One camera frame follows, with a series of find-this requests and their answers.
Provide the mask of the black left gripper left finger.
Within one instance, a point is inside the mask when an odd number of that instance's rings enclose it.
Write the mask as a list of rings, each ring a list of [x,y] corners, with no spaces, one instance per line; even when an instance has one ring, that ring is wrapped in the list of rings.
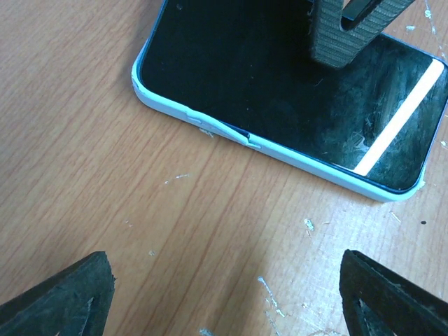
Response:
[[[103,335],[115,280],[95,251],[1,305],[2,335]]]

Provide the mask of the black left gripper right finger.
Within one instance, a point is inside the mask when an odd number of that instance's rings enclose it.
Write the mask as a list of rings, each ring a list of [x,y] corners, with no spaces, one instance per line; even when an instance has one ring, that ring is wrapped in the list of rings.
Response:
[[[359,251],[346,250],[339,276],[350,335],[446,335],[447,303]]]

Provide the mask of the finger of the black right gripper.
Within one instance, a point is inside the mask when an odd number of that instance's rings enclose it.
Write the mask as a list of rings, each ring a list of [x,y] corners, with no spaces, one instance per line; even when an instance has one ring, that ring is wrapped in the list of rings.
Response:
[[[311,58],[334,69],[345,67],[412,3],[314,1],[310,12]]]

